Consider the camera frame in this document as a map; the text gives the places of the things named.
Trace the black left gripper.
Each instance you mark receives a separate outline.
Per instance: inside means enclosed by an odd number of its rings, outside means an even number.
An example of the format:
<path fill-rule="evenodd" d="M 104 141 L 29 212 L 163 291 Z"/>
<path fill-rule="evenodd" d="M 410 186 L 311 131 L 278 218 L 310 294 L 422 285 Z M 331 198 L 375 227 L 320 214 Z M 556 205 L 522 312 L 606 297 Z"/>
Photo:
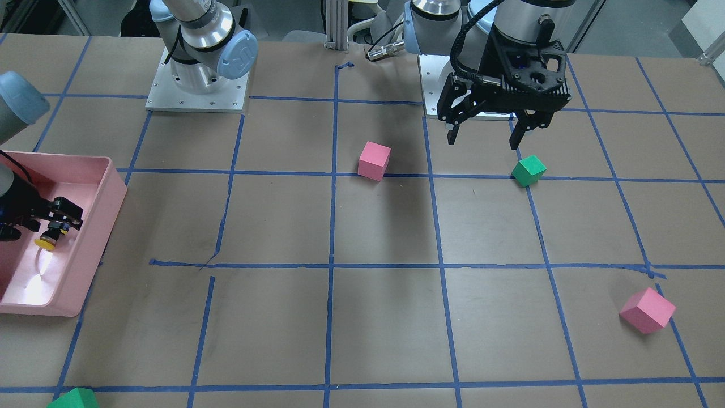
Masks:
<path fill-rule="evenodd" d="M 492 28 L 479 67 L 466 67 L 459 57 L 469 30 L 471 26 L 465 25 L 451 45 L 453 72 L 437 103 L 446 140 L 453 146 L 460 125 L 479 113 L 513 113 L 517 122 L 510 148 L 517 150 L 526 132 L 547 128 L 554 113 L 572 99 L 565 81 L 567 56 L 553 38 L 552 25 L 538 26 L 533 44 L 515 42 Z"/>

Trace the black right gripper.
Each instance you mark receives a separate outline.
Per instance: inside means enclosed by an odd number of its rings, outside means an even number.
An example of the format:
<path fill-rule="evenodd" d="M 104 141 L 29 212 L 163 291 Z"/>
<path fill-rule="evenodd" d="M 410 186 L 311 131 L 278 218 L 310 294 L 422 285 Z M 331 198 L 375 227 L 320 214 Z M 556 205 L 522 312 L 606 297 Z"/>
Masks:
<path fill-rule="evenodd" d="M 22 176 L 16 172 L 1 175 L 1 241 L 14 242 L 22 233 L 17 226 L 38 232 L 40 219 L 48 220 L 62 230 L 80 230 L 83 225 L 83 209 L 66 197 L 56 197 L 53 202 L 43 199 L 28 172 Z"/>

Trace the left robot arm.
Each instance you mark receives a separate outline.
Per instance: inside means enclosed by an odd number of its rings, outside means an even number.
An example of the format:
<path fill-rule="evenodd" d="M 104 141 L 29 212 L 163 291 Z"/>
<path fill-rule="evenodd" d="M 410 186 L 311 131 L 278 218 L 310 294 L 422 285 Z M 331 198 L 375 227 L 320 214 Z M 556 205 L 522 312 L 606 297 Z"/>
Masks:
<path fill-rule="evenodd" d="M 435 113 L 450 145 L 461 124 L 479 113 L 512 114 L 517 150 L 528 131 L 546 128 L 572 94 L 560 41 L 572 1 L 409 1 L 404 43 L 409 53 L 446 56 Z"/>

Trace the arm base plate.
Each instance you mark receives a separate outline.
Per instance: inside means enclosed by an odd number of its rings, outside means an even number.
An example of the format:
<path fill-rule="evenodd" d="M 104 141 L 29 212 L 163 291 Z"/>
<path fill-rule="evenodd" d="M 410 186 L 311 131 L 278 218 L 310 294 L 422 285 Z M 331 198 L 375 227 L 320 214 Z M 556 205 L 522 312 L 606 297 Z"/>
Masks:
<path fill-rule="evenodd" d="M 186 65 L 161 54 L 145 108 L 179 113 L 243 113 L 250 73 L 230 80 L 199 63 Z"/>
<path fill-rule="evenodd" d="M 425 114 L 437 118 L 437 103 L 446 77 L 453 72 L 450 57 L 443 55 L 419 55 L 420 84 L 424 96 Z"/>

